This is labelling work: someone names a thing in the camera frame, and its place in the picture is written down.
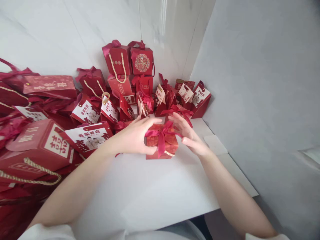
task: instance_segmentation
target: pink ribbon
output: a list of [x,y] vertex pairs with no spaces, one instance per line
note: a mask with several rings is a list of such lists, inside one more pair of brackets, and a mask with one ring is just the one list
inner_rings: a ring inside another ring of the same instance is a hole
[[177,105],[172,104],[171,109],[168,110],[163,110],[161,114],[173,114],[174,112],[176,113],[181,113],[183,117],[186,119],[186,121],[189,123],[190,127],[193,128],[192,123],[190,122],[189,117],[193,116],[193,112],[190,110],[181,110],[180,108],[177,107]]
[[178,135],[179,137],[182,138],[182,135],[177,132],[169,132],[169,129],[173,127],[173,122],[168,121],[166,122],[162,129],[160,130],[148,130],[147,133],[145,134],[145,137],[156,137],[158,136],[158,158],[161,157],[162,154],[164,154],[166,150],[166,145],[165,145],[165,136],[166,135]]

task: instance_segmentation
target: gift bag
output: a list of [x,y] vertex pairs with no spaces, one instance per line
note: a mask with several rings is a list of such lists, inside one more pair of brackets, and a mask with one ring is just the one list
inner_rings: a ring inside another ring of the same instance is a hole
[[134,112],[129,103],[124,99],[121,93],[118,91],[112,91],[112,94],[119,99],[120,102],[120,116],[119,120],[122,122],[133,121],[135,119]]
[[101,99],[101,95],[106,91],[105,81],[100,69],[92,67],[91,69],[77,68],[79,75],[76,81],[81,83],[82,92],[89,97],[96,96]]
[[113,136],[109,124],[100,122],[97,124],[61,131],[59,134],[76,151],[88,158],[107,139]]
[[72,99],[77,97],[77,91],[72,76],[25,76],[23,93]]
[[193,112],[185,109],[180,105],[171,105],[170,109],[162,111],[161,114],[166,114],[166,119],[164,120],[165,123],[168,121],[168,116],[172,116],[174,112],[183,117],[187,121],[187,123],[189,123],[190,127],[193,128],[192,123],[190,122],[190,118],[193,116]]
[[110,74],[132,74],[129,46],[122,46],[118,40],[113,40],[104,46],[102,51]]
[[146,133],[147,146],[157,146],[158,150],[153,155],[146,155],[146,159],[171,159],[178,149],[176,135],[181,136],[173,129],[173,122],[154,124]]
[[77,105],[71,113],[71,119],[75,124],[83,123],[96,124],[100,118],[100,109],[97,108],[85,93],[77,97]]
[[0,72],[0,81],[3,81],[5,84],[19,93],[23,93],[23,85],[25,83],[23,76],[39,76],[39,73],[34,73],[29,68],[19,71],[17,67],[2,58],[0,58],[0,62],[8,65],[12,70],[12,72],[9,73]]
[[128,46],[131,47],[130,52],[133,74],[152,75],[152,68],[154,67],[152,50],[150,48],[146,48],[146,45],[142,40],[141,42],[132,41]]
[[192,118],[202,118],[207,110],[211,93],[204,88],[202,81],[198,83],[195,88],[194,96],[192,99],[191,111],[193,111]]

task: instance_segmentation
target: red ribbon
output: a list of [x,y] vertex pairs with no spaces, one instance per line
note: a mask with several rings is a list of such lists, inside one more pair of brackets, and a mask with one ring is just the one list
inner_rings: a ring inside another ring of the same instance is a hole
[[165,135],[178,135],[179,137],[182,138],[182,135],[177,132],[169,132],[169,129],[173,127],[173,122],[168,121],[163,125],[163,128],[160,130],[148,130],[147,133],[145,134],[145,137],[154,137],[158,136],[158,158],[161,157],[161,155],[164,154],[166,150],[166,145],[165,145]]
[[174,105],[174,104],[172,104],[171,105],[171,109],[168,109],[168,110],[163,110],[162,112],[161,112],[161,114],[173,114],[174,112],[176,112],[176,113],[181,113],[182,114],[182,116],[186,119],[186,121],[189,123],[189,125],[190,125],[190,127],[192,127],[193,128],[193,126],[192,126],[192,123],[190,122],[190,119],[189,119],[189,117],[190,116],[193,116],[193,112],[192,111],[190,111],[190,110],[181,110],[180,108],[178,108],[177,107],[177,105]]

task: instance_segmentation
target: printed tag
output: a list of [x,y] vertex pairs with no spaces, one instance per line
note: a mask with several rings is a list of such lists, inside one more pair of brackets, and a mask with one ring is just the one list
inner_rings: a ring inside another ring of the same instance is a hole
[[204,89],[204,92],[203,92],[200,87],[197,87],[192,99],[193,105],[196,108],[199,108],[209,94],[210,92],[207,89]]

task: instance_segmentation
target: white table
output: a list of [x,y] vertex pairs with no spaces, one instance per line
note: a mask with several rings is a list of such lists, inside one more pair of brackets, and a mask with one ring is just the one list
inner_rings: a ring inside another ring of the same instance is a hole
[[[213,134],[201,118],[191,122],[200,137]],[[120,154],[113,161],[73,226],[78,240],[106,239],[125,229],[155,230],[220,208],[199,159],[177,138],[172,159]],[[219,159],[252,197],[258,195],[229,154]]]

